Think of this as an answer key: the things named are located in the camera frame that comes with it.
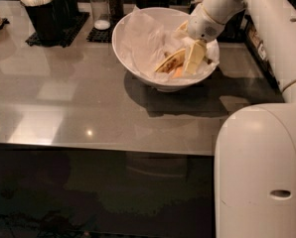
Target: shiny surface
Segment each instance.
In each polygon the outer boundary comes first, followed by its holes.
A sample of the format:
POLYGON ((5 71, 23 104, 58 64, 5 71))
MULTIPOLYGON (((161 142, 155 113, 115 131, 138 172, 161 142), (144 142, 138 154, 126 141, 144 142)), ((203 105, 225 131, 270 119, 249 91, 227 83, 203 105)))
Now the shiny surface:
MULTIPOLYGON (((88 3, 79 4, 89 11, 88 3)), ((244 44, 220 44, 220 68, 162 93, 134 78, 111 44, 89 43, 91 17, 70 47, 29 47, 17 1, 0 1, 0 143, 212 155, 223 121, 255 103, 283 102, 244 44)))

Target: bowl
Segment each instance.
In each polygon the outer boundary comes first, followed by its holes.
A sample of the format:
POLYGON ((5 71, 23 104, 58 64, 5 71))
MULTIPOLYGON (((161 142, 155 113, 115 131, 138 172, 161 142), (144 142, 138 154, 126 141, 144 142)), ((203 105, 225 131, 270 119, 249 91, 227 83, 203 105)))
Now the bowl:
MULTIPOLYGON (((153 19, 158 21, 159 23, 163 24, 166 31, 175 31, 183 22, 185 22, 189 18, 189 14, 171 8, 152 7, 141 9, 141 11, 153 17, 153 19)), ((125 49, 121 45, 122 39, 125 34, 125 27, 127 26, 127 22, 129 21, 130 17, 135 16, 132 14, 133 13, 130 13, 123 17, 115 26, 112 33, 112 46, 119 61, 127 68, 129 72, 131 72, 143 83, 152 86, 159 91, 173 92, 201 82, 209 75, 211 75, 212 72, 216 69, 218 62, 213 61, 213 64, 207 66, 207 69, 202 73, 202 75, 199 75, 196 78, 190 80, 171 79, 166 82, 156 82, 154 78, 150 78, 143 73, 139 73, 138 68, 135 67, 133 62, 129 62, 129 59, 125 58, 125 49)), ((219 53, 219 45, 217 41, 213 41, 212 46, 215 47, 216 52, 219 53)))

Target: counter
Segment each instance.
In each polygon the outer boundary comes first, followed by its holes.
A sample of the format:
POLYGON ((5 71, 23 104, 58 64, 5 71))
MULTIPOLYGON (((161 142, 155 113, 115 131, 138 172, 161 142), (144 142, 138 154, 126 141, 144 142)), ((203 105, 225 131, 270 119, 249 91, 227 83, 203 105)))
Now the counter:
POLYGON ((163 93, 134 78, 111 44, 86 40, 91 18, 69 47, 42 48, 26 44, 34 29, 18 1, 0 1, 0 16, 10 21, 0 31, 0 143, 212 156, 229 115, 283 102, 245 44, 220 43, 209 78, 163 93))

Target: spice jar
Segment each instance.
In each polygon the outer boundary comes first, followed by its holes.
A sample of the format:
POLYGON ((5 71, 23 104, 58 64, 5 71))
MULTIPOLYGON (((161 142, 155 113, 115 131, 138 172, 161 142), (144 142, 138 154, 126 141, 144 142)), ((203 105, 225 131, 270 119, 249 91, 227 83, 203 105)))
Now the spice jar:
POLYGON ((110 19, 113 22, 119 21, 124 17, 124 0, 107 0, 110 19))
POLYGON ((89 0, 93 25, 96 29, 105 30, 110 27, 107 0, 89 0))

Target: robotic hand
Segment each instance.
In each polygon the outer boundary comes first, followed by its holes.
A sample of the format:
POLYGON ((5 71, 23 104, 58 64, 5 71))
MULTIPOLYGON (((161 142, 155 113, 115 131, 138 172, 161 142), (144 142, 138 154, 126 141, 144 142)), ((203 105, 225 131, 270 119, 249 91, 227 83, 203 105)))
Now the robotic hand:
POLYGON ((187 30, 210 42, 246 8, 287 103, 246 107, 222 125, 215 155, 218 238, 296 238, 296 10, 287 0, 204 0, 187 30))

